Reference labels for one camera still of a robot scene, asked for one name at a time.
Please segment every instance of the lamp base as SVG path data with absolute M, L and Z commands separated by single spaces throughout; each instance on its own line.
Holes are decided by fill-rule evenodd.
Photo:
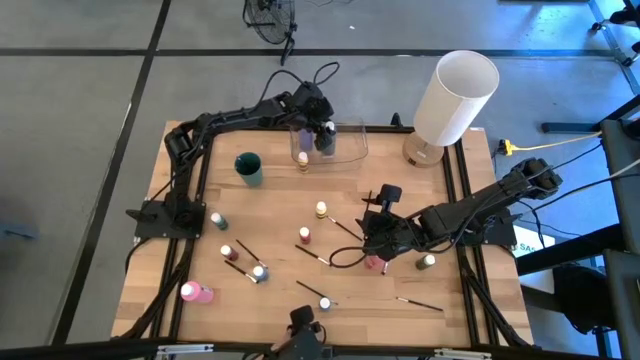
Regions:
M 405 160 L 419 168 L 438 164 L 443 154 L 444 147 L 427 143 L 415 132 L 409 134 L 402 145 L 402 155 Z

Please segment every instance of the white lamp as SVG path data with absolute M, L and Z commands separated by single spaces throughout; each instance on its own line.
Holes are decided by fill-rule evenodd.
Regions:
M 481 54 L 458 50 L 443 56 L 413 118 L 415 132 L 404 142 L 405 159 L 417 167 L 438 163 L 444 147 L 460 139 L 499 82 L 498 69 Z

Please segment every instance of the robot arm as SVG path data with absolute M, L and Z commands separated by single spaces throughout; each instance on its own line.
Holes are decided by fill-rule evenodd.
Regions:
M 293 95 L 283 92 L 250 109 L 204 113 L 180 124 L 164 138 L 171 161 L 171 190 L 164 201 L 151 199 L 145 201 L 140 210 L 127 210 L 127 214 L 138 221 L 136 236 L 195 238 L 201 233 L 204 204 L 189 198 L 189 183 L 196 160 L 217 135 L 242 129 L 291 126 L 313 131 L 315 146 L 321 151 L 333 142 L 325 130 L 332 115 L 333 108 L 318 86 L 304 82 Z
M 356 220 L 365 234 L 364 251 L 389 261 L 410 250 L 432 250 L 448 242 L 462 241 L 475 245 L 495 222 L 510 222 L 506 207 L 522 198 L 545 199 L 558 191 L 562 179 L 543 159 L 528 159 L 511 169 L 500 181 L 455 203 L 431 205 L 407 217 L 390 211 L 398 202 L 402 189 L 383 185 L 374 200 L 379 212 L 367 209 L 362 220 Z

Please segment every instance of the clear plastic container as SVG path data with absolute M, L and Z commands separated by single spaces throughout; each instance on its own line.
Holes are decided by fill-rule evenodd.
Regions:
M 333 145 L 324 151 L 317 149 L 313 132 L 291 128 L 291 160 L 297 164 L 298 154 L 304 151 L 309 158 L 310 173 L 358 169 L 369 153 L 364 121 L 350 118 L 334 121 L 334 124 L 336 134 Z

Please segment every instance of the yellow cable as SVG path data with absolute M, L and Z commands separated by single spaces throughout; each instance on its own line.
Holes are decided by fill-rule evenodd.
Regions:
M 538 145 L 538 146 L 531 146 L 531 147 L 517 147 L 513 144 L 511 144 L 508 140 L 506 140 L 505 142 L 508 144 L 507 145 L 507 156 L 510 156 L 513 151 L 531 151 L 531 150 L 539 150 L 539 149 L 545 149 L 545 148 L 550 148 L 553 146 L 558 146 L 558 145 L 563 145 L 563 144 L 568 144 L 574 141 L 580 141 L 580 140 L 585 140 L 585 139 L 590 139 L 590 138 L 594 138 L 597 136 L 600 136 L 602 134 L 602 131 L 598 131 L 597 133 L 593 133 L 590 135 L 586 135 L 586 136 L 581 136 L 581 137 L 577 137 L 577 138 L 573 138 L 573 139 L 569 139 L 569 140 L 565 140 L 565 141 L 560 141 L 557 143 L 553 143 L 553 144 L 545 144 L 545 145 Z

